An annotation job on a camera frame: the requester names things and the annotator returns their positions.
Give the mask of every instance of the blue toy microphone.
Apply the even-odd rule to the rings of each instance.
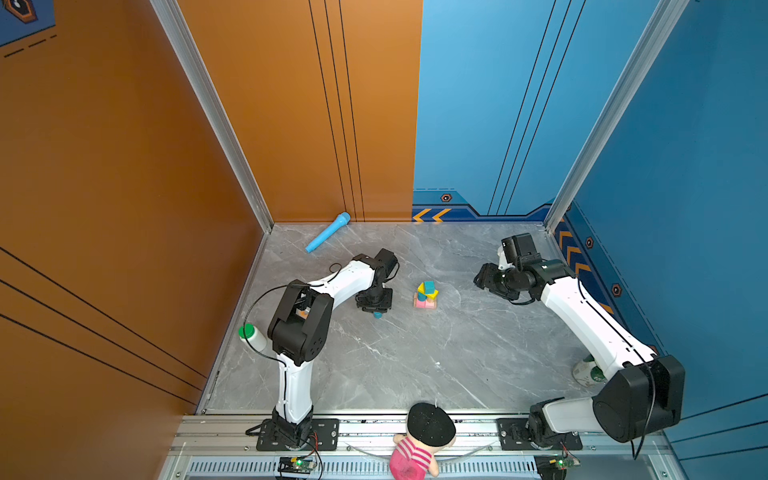
[[[320,246],[320,244],[326,240],[328,240],[328,237],[333,235],[339,228],[343,227],[344,225],[347,225],[349,223],[349,220],[351,217],[347,212],[344,212],[343,214],[340,214],[336,219],[331,223],[323,232],[315,237],[315,240],[312,240],[309,245],[306,246],[306,252],[309,253],[313,250],[315,250],[317,247]]]

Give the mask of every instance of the plastic bottle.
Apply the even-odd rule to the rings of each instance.
[[[266,337],[250,323],[246,323],[245,327],[241,326],[237,332],[240,334],[240,341],[250,343],[257,352],[261,352],[266,348]]]

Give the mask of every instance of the ventilation grille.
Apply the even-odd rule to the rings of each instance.
[[[187,474],[190,477],[273,477],[276,467],[274,457],[265,460],[242,457],[194,457]]]
[[[323,480],[344,478],[392,478],[389,465],[360,456],[333,456],[323,459]],[[195,477],[274,478],[276,457],[193,457],[187,474]],[[469,458],[440,465],[440,478],[540,478],[532,456]]]

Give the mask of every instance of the green bottle cap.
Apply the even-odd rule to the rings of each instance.
[[[253,336],[254,333],[256,333],[256,327],[250,323],[246,323],[245,326],[240,327],[238,333],[240,334],[241,339],[249,339]]]
[[[595,382],[604,382],[605,381],[605,375],[603,374],[603,369],[601,369],[599,366],[595,366],[592,368],[592,370],[589,372],[590,377],[592,377],[592,380]]]

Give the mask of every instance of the black line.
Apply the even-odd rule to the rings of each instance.
[[[515,160],[512,162],[512,168],[509,170],[509,176],[507,177],[507,183],[504,184],[504,190],[502,191],[502,197],[498,201],[498,208],[496,208],[496,214],[498,215],[498,212],[502,208],[502,201],[504,201],[504,195],[507,193],[507,187],[509,186],[509,181],[512,178],[512,172],[515,171],[515,164],[518,163],[518,155],[520,154],[520,148],[523,145],[523,140],[525,139],[525,134],[528,133],[528,126],[531,124],[531,118],[533,118],[533,112],[536,110],[536,104],[538,103],[538,96],[541,93],[541,87],[544,86],[544,80],[547,79],[547,72],[549,71],[549,64],[552,63],[552,57],[554,56],[554,51],[558,47],[558,41],[560,40],[560,34],[563,31],[563,25],[565,25],[565,19],[568,18],[568,11],[571,9],[571,3],[573,0],[568,0],[568,7],[565,9],[565,15],[563,15],[563,21],[560,23],[560,29],[558,30],[558,36],[554,38],[554,45],[552,45],[552,52],[549,54],[549,60],[547,60],[547,67],[544,69],[544,74],[541,76],[541,83],[538,84],[538,91],[536,92],[536,98],[533,100],[533,106],[531,107],[531,113],[528,116],[528,121],[525,122],[525,129],[523,130],[523,135],[520,137],[520,144],[518,145],[518,151],[515,154]]]
[[[26,263],[24,260],[22,260],[22,259],[18,258],[18,257],[17,257],[16,255],[14,255],[13,253],[11,253],[11,252],[7,251],[5,248],[3,248],[3,247],[0,247],[0,251],[2,251],[3,253],[5,253],[5,254],[6,254],[6,255],[8,255],[9,257],[13,258],[14,260],[16,260],[17,262],[19,262],[20,264],[22,264],[22,265],[26,266],[27,268],[29,268],[29,269],[30,269],[30,270],[32,270],[33,272],[37,273],[39,276],[42,276],[42,277],[43,277],[43,278],[45,278],[47,281],[49,281],[49,282],[53,283],[54,285],[56,285],[56,286],[57,286],[57,287],[59,287],[60,289],[64,290],[66,293],[69,293],[69,294],[70,294],[70,295],[72,295],[74,298],[76,298],[76,299],[80,300],[82,303],[85,303],[86,305],[88,305],[89,307],[91,307],[93,310],[96,310],[97,312],[99,312],[101,315],[104,315],[104,316],[106,316],[108,319],[112,320],[113,322],[115,322],[115,323],[116,323],[116,324],[118,324],[119,326],[123,327],[123,328],[124,328],[124,329],[126,329],[127,331],[129,331],[129,332],[133,333],[135,336],[139,337],[139,338],[140,338],[140,339],[142,339],[143,341],[145,341],[145,342],[149,343],[149,344],[150,344],[150,345],[152,345],[154,348],[156,348],[156,349],[160,350],[162,353],[165,353],[165,354],[166,354],[166,355],[168,355],[170,358],[172,358],[172,359],[176,360],[177,362],[179,362],[181,365],[183,365],[183,366],[186,366],[188,369],[192,370],[193,372],[195,372],[195,373],[196,373],[196,374],[198,374],[199,376],[203,377],[204,379],[207,379],[207,378],[208,378],[208,377],[206,377],[205,375],[203,375],[202,373],[198,372],[197,370],[195,370],[195,369],[193,369],[192,367],[190,367],[189,365],[187,365],[186,363],[182,362],[181,360],[179,360],[179,359],[178,359],[178,358],[176,358],[175,356],[173,356],[173,355],[171,355],[170,353],[166,352],[165,350],[163,350],[163,349],[162,349],[162,348],[160,348],[159,346],[157,346],[157,345],[155,345],[154,343],[150,342],[149,340],[147,340],[147,339],[146,339],[146,338],[144,338],[143,336],[139,335],[138,333],[136,333],[136,332],[135,332],[135,331],[133,331],[132,329],[128,328],[128,327],[127,327],[127,326],[125,326],[123,323],[120,323],[120,322],[118,322],[118,321],[117,321],[117,320],[115,320],[115,319],[114,319],[112,316],[109,316],[109,315],[107,315],[107,314],[106,314],[106,313],[105,313],[103,310],[100,310],[100,309],[98,309],[96,306],[94,306],[92,303],[89,303],[89,302],[88,302],[87,300],[85,300],[83,297],[81,297],[81,296],[77,295],[76,293],[72,292],[72,291],[71,291],[71,290],[69,290],[67,287],[65,287],[65,286],[61,285],[61,284],[60,284],[59,282],[57,282],[56,280],[53,280],[51,277],[49,277],[48,275],[45,275],[43,272],[41,272],[40,270],[38,270],[38,269],[34,268],[34,267],[33,267],[32,265],[30,265],[29,263]]]
[[[624,316],[621,314],[621,311],[619,310],[618,305],[611,298],[611,295],[608,293],[608,288],[606,286],[607,283],[605,282],[605,280],[603,280],[602,275],[600,275],[600,270],[598,270],[598,268],[594,265],[594,260],[592,260],[592,257],[587,253],[589,251],[589,249],[584,245],[584,242],[581,241],[581,237],[579,237],[578,233],[576,233],[576,229],[574,228],[574,226],[571,223],[571,221],[569,219],[567,219],[567,218],[565,218],[564,220],[565,220],[565,223],[566,223],[566,227],[570,228],[570,230],[568,230],[568,232],[570,232],[571,235],[573,235],[572,238],[574,239],[574,241],[578,245],[579,250],[581,250],[581,254],[584,255],[584,258],[586,258],[588,260],[588,263],[591,263],[590,268],[592,269],[592,273],[596,277],[598,288],[603,293],[603,296],[605,297],[605,299],[611,304],[610,307],[612,309],[614,309],[614,319],[617,320],[619,322],[619,324],[624,327],[625,330],[627,330],[629,333],[631,333],[632,336],[637,337],[636,335],[634,335],[632,333],[631,329],[629,328],[629,324],[627,324],[627,320],[624,319]]]
[[[23,49],[23,48],[20,48],[20,49],[18,49],[17,51],[12,51],[11,53],[9,53],[9,54],[7,54],[7,55],[3,55],[3,58],[8,58],[8,57],[10,57],[11,55],[16,55],[16,54],[17,54],[17,53],[19,53],[20,51],[24,51],[24,49]]]
[[[558,81],[558,76],[560,74],[560,69],[563,66],[563,62],[565,61],[565,55],[568,53],[568,47],[571,46],[571,40],[573,40],[574,33],[576,32],[576,27],[578,25],[578,21],[581,18],[581,13],[584,11],[584,5],[587,4],[587,0],[584,0],[584,3],[581,4],[581,10],[578,12],[578,17],[576,17],[576,23],[574,23],[574,29],[571,31],[571,37],[568,39],[568,43],[565,45],[565,51],[563,52],[563,58],[560,59],[560,64],[558,65],[558,71],[554,74],[554,80],[552,81],[552,86],[549,88],[549,93],[547,94],[547,101],[544,102],[544,108],[541,109],[541,116],[538,118],[538,123],[536,124],[536,129],[533,131],[533,136],[531,137],[531,143],[528,144],[528,151],[525,152],[525,157],[523,157],[523,163],[520,166],[520,171],[518,172],[518,178],[515,180],[515,186],[512,188],[512,193],[509,194],[509,200],[507,200],[507,207],[504,209],[504,212],[509,210],[509,204],[512,202],[512,196],[515,195],[515,190],[518,187],[518,182],[520,181],[520,176],[523,173],[523,168],[525,168],[525,161],[528,159],[528,154],[531,153],[531,146],[533,145],[533,140],[536,139],[536,134],[538,133],[538,126],[541,125],[541,119],[544,118],[544,112],[547,111],[547,105],[549,104],[549,98],[552,95],[552,91],[554,90],[554,84]]]
[[[357,182],[360,185],[360,203],[362,205],[362,221],[366,221],[366,202],[362,198],[362,175],[360,173],[360,154],[357,152],[357,130],[355,129],[355,108],[352,103],[352,82],[349,81],[349,60],[346,57],[346,36],[344,35],[344,15],[341,12],[339,0],[339,18],[341,19],[341,39],[344,43],[344,65],[346,66],[346,86],[349,88],[349,111],[352,112],[352,135],[355,139],[355,159],[357,159]]]
[[[336,56],[333,54],[333,40],[331,39],[331,21],[328,18],[328,3],[323,0],[326,7],[326,24],[328,24],[328,42],[331,44],[331,61],[333,62],[333,79],[336,81],[336,99],[339,101],[339,118],[341,118],[341,134],[344,138],[344,153],[346,155],[346,173],[349,175],[349,191],[352,192],[352,210],[357,221],[357,204],[355,202],[355,189],[352,186],[352,167],[349,165],[349,149],[346,147],[346,129],[344,128],[344,112],[341,111],[341,94],[339,93],[339,76],[336,74]]]
[[[14,41],[19,41],[19,40],[22,40],[23,38],[31,37],[31,36],[33,36],[34,34],[40,33],[41,31],[46,31],[46,30],[48,30],[49,28],[53,28],[53,27],[55,27],[55,26],[56,26],[56,25],[51,25],[50,27],[41,28],[40,30],[37,30],[37,31],[34,31],[34,32],[32,32],[32,33],[26,34],[26,35],[24,35],[23,37],[14,38],[13,40],[11,40],[11,41],[7,41],[6,43],[4,43],[4,44],[0,45],[0,47],[5,47],[6,45],[10,45],[10,44],[11,44],[11,43],[13,43]]]
[[[754,423],[750,423],[749,425],[742,425],[742,426],[733,427],[730,429],[718,430],[717,432],[703,433],[701,435],[688,437],[687,439],[674,440],[670,443],[678,443],[678,442],[685,442],[686,440],[700,439],[701,437],[708,437],[710,435],[717,435],[718,433],[725,433],[725,432],[731,432],[733,430],[745,429],[747,427],[754,427],[756,425],[762,425],[763,423],[768,423],[768,420],[763,420],[762,422],[754,422]]]
[[[445,206],[446,204],[413,204],[414,207],[432,207],[432,208],[439,208],[442,210],[443,208],[447,208]],[[449,204],[449,206],[452,205],[453,207],[469,207],[470,210],[478,217],[478,218],[485,218],[485,217],[530,217],[532,214],[536,213],[538,210],[541,210],[543,207],[551,207],[552,204],[541,204],[535,209],[531,210],[525,215],[481,215],[478,213],[475,208],[470,204]]]
[[[326,94],[326,108],[328,109],[328,123],[331,126],[331,140],[333,141],[333,153],[336,155],[336,168],[339,171],[339,186],[341,187],[341,198],[344,200],[344,210],[348,210],[346,207],[346,195],[344,195],[344,182],[341,179],[341,165],[339,165],[339,152],[336,151],[336,137],[333,135],[333,122],[331,121],[331,106],[328,103],[328,90],[326,89],[326,78],[323,75],[323,61],[320,60],[320,44],[317,42],[317,29],[315,28],[315,15],[312,13],[312,2],[306,0],[306,4],[310,6],[310,18],[312,19],[312,30],[315,32],[315,47],[317,47],[317,63],[320,65],[320,78],[323,80],[323,91]]]
[[[680,420],[692,419],[693,417],[698,417],[699,415],[704,415],[706,413],[716,412],[717,410],[727,409],[728,407],[736,406],[736,405],[739,405],[740,403],[746,403],[746,402],[751,402],[752,400],[762,399],[764,396],[768,396],[768,393],[764,393],[762,395],[754,396],[751,399],[744,399],[744,400],[740,400],[738,402],[729,403],[728,405],[723,405],[721,407],[717,407],[716,409],[707,410],[706,412],[694,413],[693,415],[689,415],[687,417],[683,417]]]
[[[154,387],[154,388],[156,388],[156,389],[158,389],[158,390],[160,390],[160,391],[162,391],[162,392],[166,392],[168,395],[172,395],[172,396],[176,397],[176,398],[177,398],[177,399],[179,399],[179,400],[184,400],[185,402],[187,402],[187,403],[189,403],[189,404],[191,404],[191,405],[193,405],[193,406],[195,406],[195,405],[196,405],[196,403],[194,403],[194,402],[190,402],[189,400],[185,399],[184,397],[180,397],[180,396],[176,395],[175,393],[169,392],[169,391],[167,391],[166,389],[164,389],[164,388],[162,388],[162,387],[159,387],[159,386],[157,386],[157,385],[155,385],[155,384],[153,384],[153,383],[150,383],[150,382],[148,382],[147,380],[144,380],[144,379],[140,379],[140,378],[139,378],[139,377],[137,377],[136,375],[130,374],[130,373],[126,372],[126,371],[125,371],[125,370],[123,370],[123,369],[119,369],[118,367],[116,367],[116,366],[114,366],[114,365],[111,365],[110,363],[106,363],[104,360],[100,360],[100,359],[96,358],[96,357],[95,357],[95,356],[93,356],[93,355],[88,355],[86,352],[83,352],[82,350],[76,349],[76,348],[74,348],[73,346],[67,345],[66,343],[62,342],[61,340],[56,340],[56,339],[55,339],[55,338],[53,338],[52,336],[49,336],[49,335],[45,335],[43,332],[40,332],[39,330],[35,330],[35,329],[33,329],[32,327],[30,327],[30,326],[26,326],[24,323],[21,323],[21,322],[17,322],[16,320],[12,319],[10,316],[7,316],[7,315],[3,315],[2,313],[0,313],[0,317],[2,317],[2,318],[4,318],[4,319],[8,320],[9,322],[15,323],[15,324],[16,324],[16,325],[18,325],[18,326],[24,327],[24,328],[26,328],[27,330],[29,330],[30,332],[34,332],[34,333],[37,333],[39,336],[43,336],[43,337],[45,337],[45,338],[47,338],[47,339],[49,339],[49,340],[53,340],[54,342],[58,343],[59,345],[65,346],[65,347],[67,347],[67,348],[68,348],[68,349],[70,349],[70,350],[74,350],[75,352],[77,352],[77,353],[80,353],[81,355],[85,355],[85,356],[87,356],[89,359],[93,359],[93,360],[96,360],[97,362],[99,362],[99,363],[100,363],[100,364],[102,364],[102,365],[106,365],[106,366],[108,366],[108,367],[109,367],[109,368],[111,368],[111,369],[115,369],[115,370],[117,370],[118,372],[122,372],[122,373],[124,373],[125,375],[128,375],[128,376],[130,376],[131,378],[134,378],[134,379],[138,380],[139,382],[142,382],[142,383],[146,383],[147,385],[149,385],[149,386],[151,386],[151,387]]]
[[[145,359],[143,356],[141,356],[141,355],[139,355],[139,354],[137,354],[137,353],[134,353],[134,352],[130,351],[129,349],[125,348],[124,346],[120,345],[119,343],[117,343],[117,342],[115,342],[115,341],[113,341],[113,340],[111,340],[111,339],[107,338],[107,337],[106,337],[106,336],[104,336],[104,335],[101,335],[99,332],[97,332],[97,331],[95,331],[95,330],[93,330],[93,329],[91,329],[91,328],[87,327],[86,325],[83,325],[82,323],[80,323],[80,322],[78,322],[77,320],[75,320],[75,319],[71,318],[70,316],[66,316],[65,314],[63,314],[62,312],[59,312],[58,310],[56,310],[56,309],[55,309],[55,308],[53,308],[52,306],[48,305],[47,303],[45,303],[45,302],[42,302],[41,300],[38,300],[38,299],[34,298],[34,297],[33,297],[32,295],[30,295],[29,293],[26,293],[25,291],[23,291],[23,290],[20,290],[20,289],[16,288],[15,286],[13,286],[13,285],[11,285],[10,283],[6,282],[6,281],[5,281],[5,280],[3,280],[2,278],[0,278],[0,283],[2,283],[3,285],[7,286],[8,288],[11,288],[11,289],[15,290],[16,292],[19,292],[21,295],[23,295],[23,296],[26,296],[26,297],[27,297],[27,298],[29,298],[30,300],[33,300],[33,301],[35,301],[35,302],[39,303],[40,305],[44,306],[44,307],[45,307],[45,308],[47,308],[48,310],[51,310],[52,312],[55,312],[55,313],[57,313],[58,315],[60,315],[60,316],[63,316],[65,319],[69,320],[70,322],[73,322],[74,324],[76,324],[76,325],[78,325],[78,326],[81,326],[82,328],[86,329],[88,332],[91,332],[91,333],[93,333],[94,335],[96,335],[96,336],[98,336],[98,337],[100,337],[100,338],[102,338],[102,339],[105,339],[105,340],[107,340],[109,343],[111,343],[112,345],[116,346],[117,348],[120,348],[120,349],[123,349],[123,350],[125,350],[126,352],[130,353],[131,355],[135,356],[135,357],[136,357],[136,358],[138,358],[138,359],[142,359],[142,360],[144,360],[146,363],[149,363],[149,364],[150,364],[150,365],[152,365],[153,367],[155,367],[155,368],[158,368],[158,369],[162,370],[163,372],[166,372],[168,375],[170,375],[170,376],[174,377],[175,379],[179,379],[180,381],[182,381],[182,382],[186,383],[186,384],[187,384],[187,385],[189,385],[190,387],[192,387],[192,388],[194,388],[194,389],[197,389],[197,390],[200,390],[201,392],[203,391],[202,389],[198,389],[196,386],[194,386],[194,385],[192,385],[191,383],[189,383],[187,380],[184,380],[184,379],[182,379],[181,377],[179,377],[179,376],[176,376],[176,375],[174,375],[174,374],[173,374],[173,373],[171,373],[171,372],[168,372],[166,369],[164,369],[163,367],[161,367],[161,366],[157,365],[156,363],[153,363],[153,362],[151,362],[150,360],[147,360],[147,359]]]
[[[496,190],[498,189],[499,182],[502,181],[502,173],[504,173],[504,166],[507,163],[507,156],[509,155],[509,148],[512,146],[512,139],[515,138],[515,131],[518,129],[518,122],[520,121],[520,114],[523,112],[523,105],[525,104],[525,98],[528,96],[528,88],[531,86],[531,79],[533,79],[533,72],[536,70],[536,64],[538,63],[538,56],[541,53],[541,47],[544,45],[544,39],[547,36],[547,30],[549,29],[549,22],[552,20],[552,12],[554,12],[554,4],[558,0],[552,2],[552,9],[549,11],[549,18],[547,18],[547,25],[544,27],[544,34],[541,36],[541,43],[538,44],[538,51],[536,52],[536,59],[533,61],[533,67],[531,67],[531,75],[528,76],[528,84],[525,85],[525,93],[523,99],[520,102],[520,110],[518,110],[518,117],[515,119],[515,126],[512,128],[512,135],[509,137],[509,144],[507,144],[507,153],[504,154],[504,160],[502,161],[502,167],[498,170],[498,178],[496,179],[496,186],[493,189],[493,195],[491,196],[491,203],[488,205],[488,215],[491,214],[491,208],[493,207],[493,199],[496,198]]]
[[[752,447],[751,449],[731,450],[730,452],[710,453],[709,455],[698,455],[697,457],[679,458],[678,461],[682,462],[683,460],[695,460],[696,458],[717,457],[718,455],[728,455],[729,453],[752,452],[753,450],[762,450],[762,449],[768,449],[768,445],[763,445],[761,447]]]

